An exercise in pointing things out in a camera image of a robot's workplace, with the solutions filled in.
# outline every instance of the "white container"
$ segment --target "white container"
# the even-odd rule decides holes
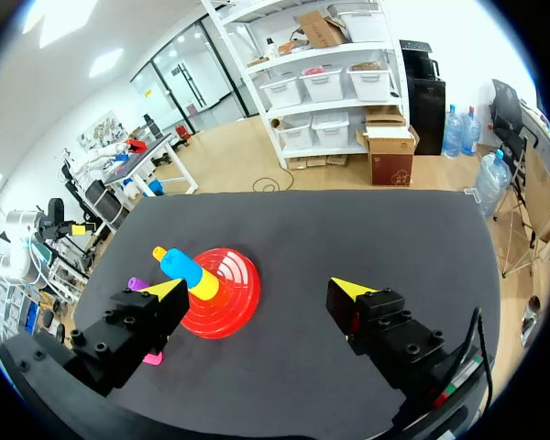
[[[351,71],[348,68],[346,72],[355,86],[359,101],[389,101],[390,71]]]
[[[381,12],[355,11],[340,16],[353,43],[387,41],[387,24]]]
[[[271,78],[260,86],[265,91],[273,107],[288,107],[302,102],[305,88],[291,72]]]
[[[313,117],[312,128],[323,149],[341,149],[348,146],[348,112],[320,113]]]
[[[323,66],[326,70],[322,73],[300,76],[313,103],[322,103],[323,101],[337,101],[343,98],[342,82],[340,73],[342,66]]]
[[[278,129],[285,149],[308,149],[314,145],[314,131],[311,129],[312,114],[292,115],[283,118],[291,128]]]
[[[342,20],[353,43],[388,39],[387,21],[376,2],[330,5],[328,11]]]

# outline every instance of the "black tabletop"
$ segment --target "black tabletop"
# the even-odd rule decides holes
[[[482,307],[496,353],[495,253],[472,197],[436,191],[176,195],[143,199],[104,253],[75,311],[79,328],[138,276],[166,281],[152,249],[191,256],[229,247],[258,266],[249,323],[222,340],[179,327],[157,366],[143,364],[108,397],[166,424],[231,435],[367,438],[391,427],[404,401],[357,357],[325,309],[331,276],[392,287],[414,317],[445,333],[450,351]],[[467,399],[470,415],[484,386]]]
[[[110,176],[108,180],[104,182],[104,185],[121,182],[126,179],[127,176],[132,173],[132,170],[134,170],[143,161],[150,159],[155,153],[155,149],[162,142],[165,142],[169,136],[171,136],[171,133],[160,137],[159,139],[155,139],[155,141],[150,144],[147,144],[147,151],[145,151],[143,154],[133,154],[132,157],[127,160],[125,164],[122,165],[122,170],[119,173]]]

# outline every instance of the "red ring stacking toy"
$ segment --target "red ring stacking toy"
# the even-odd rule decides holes
[[[193,260],[215,275],[220,287],[207,301],[190,293],[190,310],[181,324],[206,339],[232,335],[257,309],[260,296],[257,268],[240,252],[227,247],[206,250]]]

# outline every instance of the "purple block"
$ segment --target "purple block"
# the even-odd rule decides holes
[[[150,284],[144,282],[140,278],[132,277],[130,280],[128,280],[128,288],[132,289],[133,291],[140,291],[141,289],[147,289],[147,287],[150,287]]]

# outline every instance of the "glass door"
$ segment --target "glass door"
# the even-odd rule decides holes
[[[191,26],[172,40],[153,58],[153,63],[196,131],[245,117],[199,25]]]
[[[202,27],[205,29],[207,37],[209,37],[210,43],[213,45],[217,56],[220,57],[224,68],[232,78],[239,99],[242,100],[244,106],[247,108],[247,116],[258,115],[259,110],[257,110],[255,102],[250,97],[250,93],[242,80],[242,75],[238,70],[237,64],[232,58],[232,55],[230,55],[230,51],[226,47],[222,37],[220,37],[220,33],[212,21],[212,18],[209,16],[203,18]],[[236,51],[240,54],[240,57],[244,63],[249,63],[260,58],[261,55],[244,25],[238,25],[236,27],[236,31],[229,33],[232,37],[233,44],[236,47]]]
[[[140,96],[143,115],[152,117],[162,131],[167,133],[178,125],[185,125],[192,133],[197,131],[151,63],[145,65],[130,83]]]

